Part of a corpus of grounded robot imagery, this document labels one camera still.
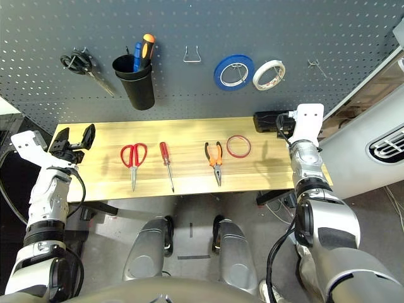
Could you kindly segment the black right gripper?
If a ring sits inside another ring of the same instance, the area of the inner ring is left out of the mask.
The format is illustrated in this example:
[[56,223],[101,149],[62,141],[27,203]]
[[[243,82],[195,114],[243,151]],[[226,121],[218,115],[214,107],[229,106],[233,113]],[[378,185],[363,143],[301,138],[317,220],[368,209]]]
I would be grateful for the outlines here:
[[280,130],[283,131],[286,138],[291,138],[295,129],[295,120],[289,117],[287,113],[279,114],[278,124],[279,129],[277,130],[277,137],[282,138]]

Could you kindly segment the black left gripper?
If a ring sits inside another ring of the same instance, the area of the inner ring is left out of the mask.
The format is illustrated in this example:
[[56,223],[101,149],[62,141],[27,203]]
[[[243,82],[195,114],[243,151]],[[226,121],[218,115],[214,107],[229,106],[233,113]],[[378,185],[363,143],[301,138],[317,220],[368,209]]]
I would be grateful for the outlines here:
[[80,164],[85,156],[82,148],[91,148],[95,139],[95,125],[90,124],[83,133],[81,143],[71,144],[69,141],[69,128],[64,128],[56,135],[49,148],[49,153],[58,159],[73,164]]

